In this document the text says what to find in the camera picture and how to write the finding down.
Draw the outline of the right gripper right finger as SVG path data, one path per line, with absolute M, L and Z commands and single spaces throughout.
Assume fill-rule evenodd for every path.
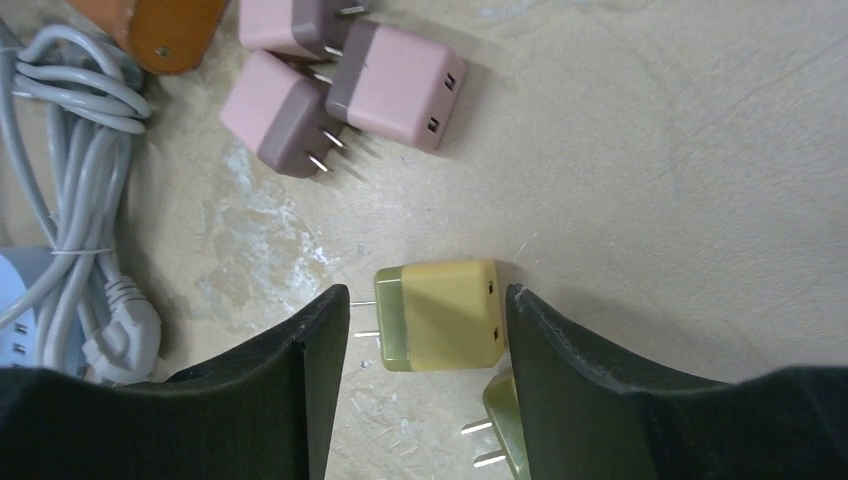
M 536 479 L 843 479 L 847 371 L 793 366 L 739 383 L 644 358 L 520 285 L 505 308 Z

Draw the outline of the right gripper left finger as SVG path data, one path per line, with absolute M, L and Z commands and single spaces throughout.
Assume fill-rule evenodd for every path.
M 1 373 L 5 479 L 321 479 L 350 321 L 334 285 L 289 319 L 161 383 Z

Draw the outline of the yellow plug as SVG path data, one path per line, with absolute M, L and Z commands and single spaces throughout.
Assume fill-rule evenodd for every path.
M 499 449 L 478 455 L 473 467 L 480 469 L 505 462 L 514 479 L 530 480 L 531 472 L 524 438 L 515 377 L 511 369 L 495 375 L 482 393 L 486 417 L 464 425 L 461 435 L 492 429 Z
M 496 262 L 470 259 L 407 264 L 373 279 L 379 340 L 392 372 L 491 368 L 506 350 Z

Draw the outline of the pink plug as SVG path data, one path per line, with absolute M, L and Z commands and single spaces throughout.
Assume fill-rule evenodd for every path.
M 249 54 L 220 113 L 226 129 L 274 172 L 329 172 L 328 153 L 345 144 L 327 113 L 326 89 L 266 51 Z
M 352 23 L 369 14 L 358 0 L 241 0 L 238 37 L 250 51 L 322 61 L 341 50 Z

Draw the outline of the pink plug strip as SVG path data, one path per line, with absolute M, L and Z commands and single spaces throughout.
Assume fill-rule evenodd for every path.
M 329 88 L 325 108 L 331 117 L 421 151 L 437 150 L 467 73 L 452 47 L 362 19 L 332 54 L 337 61 L 331 77 L 307 70 Z

